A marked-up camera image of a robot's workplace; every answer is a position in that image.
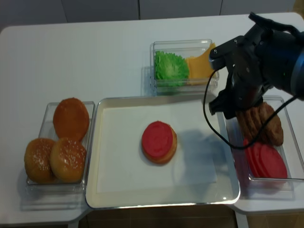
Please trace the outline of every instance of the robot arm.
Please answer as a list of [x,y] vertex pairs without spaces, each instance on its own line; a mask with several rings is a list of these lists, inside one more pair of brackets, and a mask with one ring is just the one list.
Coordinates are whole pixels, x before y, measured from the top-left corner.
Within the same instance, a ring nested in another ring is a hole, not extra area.
[[259,105],[272,87],[304,99],[304,33],[254,13],[249,18],[256,24],[246,35],[209,55],[214,70],[228,70],[226,88],[209,109],[211,114],[223,112],[227,119],[235,117],[235,111]]

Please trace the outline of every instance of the cheese slice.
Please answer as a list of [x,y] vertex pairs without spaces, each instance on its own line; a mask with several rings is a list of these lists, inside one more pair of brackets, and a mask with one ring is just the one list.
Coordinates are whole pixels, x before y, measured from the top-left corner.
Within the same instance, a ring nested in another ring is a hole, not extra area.
[[[215,43],[210,44],[210,47],[202,55],[198,57],[186,58],[186,62],[189,68],[189,79],[202,79],[210,77],[213,69],[209,63],[209,54],[213,48],[215,48]],[[207,82],[188,82],[189,85],[202,85],[206,83]]]

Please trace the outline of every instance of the white table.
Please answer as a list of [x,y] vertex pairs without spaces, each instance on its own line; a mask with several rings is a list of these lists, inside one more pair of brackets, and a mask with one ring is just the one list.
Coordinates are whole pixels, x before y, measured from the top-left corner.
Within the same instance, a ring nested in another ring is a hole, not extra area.
[[[264,15],[304,30],[294,13]],[[247,15],[11,27],[0,34],[0,224],[68,223],[88,207],[83,195],[39,196],[25,192],[23,155],[38,136],[47,103],[77,97],[96,104],[105,97],[149,95],[150,44],[210,38],[220,45],[245,34]],[[219,89],[227,71],[221,70]],[[283,92],[279,94],[287,99]],[[304,104],[288,106],[294,132],[304,128]],[[298,139],[304,151],[304,142]],[[304,184],[296,199],[239,200],[242,212],[304,208]],[[56,202],[51,207],[49,202]]]

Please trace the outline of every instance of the red tomato slice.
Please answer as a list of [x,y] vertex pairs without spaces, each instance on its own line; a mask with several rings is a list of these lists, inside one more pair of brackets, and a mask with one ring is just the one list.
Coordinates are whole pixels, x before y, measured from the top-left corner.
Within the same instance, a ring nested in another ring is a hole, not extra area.
[[252,148],[252,162],[256,168],[256,171],[259,175],[259,177],[267,177],[267,173],[265,171],[265,168],[261,165],[261,162],[260,162],[260,151],[262,149],[262,144],[259,143],[259,142],[256,142],[254,145],[253,145],[253,148]]
[[[249,141],[247,139],[244,139],[243,141],[243,145],[246,146],[249,143]],[[245,149],[245,155],[249,164],[249,168],[253,174],[254,177],[260,177],[260,175],[257,172],[257,169],[253,163],[252,160],[252,147],[248,147],[247,149]]]
[[281,155],[270,145],[263,145],[260,151],[261,166],[269,178],[287,178],[287,169]]
[[142,134],[142,147],[154,158],[166,155],[172,143],[172,130],[168,124],[161,121],[149,124]]

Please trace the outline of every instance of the clear plastic container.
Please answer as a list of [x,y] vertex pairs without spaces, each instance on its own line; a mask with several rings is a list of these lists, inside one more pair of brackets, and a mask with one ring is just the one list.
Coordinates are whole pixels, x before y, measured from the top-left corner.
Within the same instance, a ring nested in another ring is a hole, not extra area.
[[[265,96],[264,101],[276,110],[284,103],[279,96]],[[284,131],[283,145],[276,147],[287,168],[287,179],[256,178],[252,175],[244,151],[232,150],[238,178],[242,187],[270,190],[292,190],[294,183],[304,181],[304,162],[300,153],[293,128],[284,108],[278,113]],[[229,140],[235,145],[243,144],[243,135],[236,118],[226,121]]]
[[[95,104],[93,101],[84,102],[85,107],[90,116],[89,128],[85,137],[82,140],[82,145],[85,147],[86,159],[85,159],[85,168],[84,173],[79,182],[75,183],[62,183],[59,180],[51,184],[38,184],[31,181],[28,177],[26,180],[26,190],[27,191],[44,191],[44,192],[80,192],[83,191],[86,187],[86,177],[89,168],[90,155],[91,155],[91,138],[94,128],[94,119],[95,119]],[[53,116],[55,109],[59,103],[49,103],[43,118],[43,122],[39,132],[39,138],[49,138],[54,141],[58,140],[58,137],[55,132],[53,125]]]
[[[150,84],[154,95],[170,94],[195,94],[203,93],[206,90],[206,84],[209,78],[202,79],[174,79],[158,80],[155,78],[155,53],[163,51],[165,53],[174,53],[183,58],[198,57],[203,54],[212,43],[211,39],[184,40],[184,41],[161,41],[154,42],[150,47]],[[218,72],[213,76],[208,91],[213,91],[218,86]]]

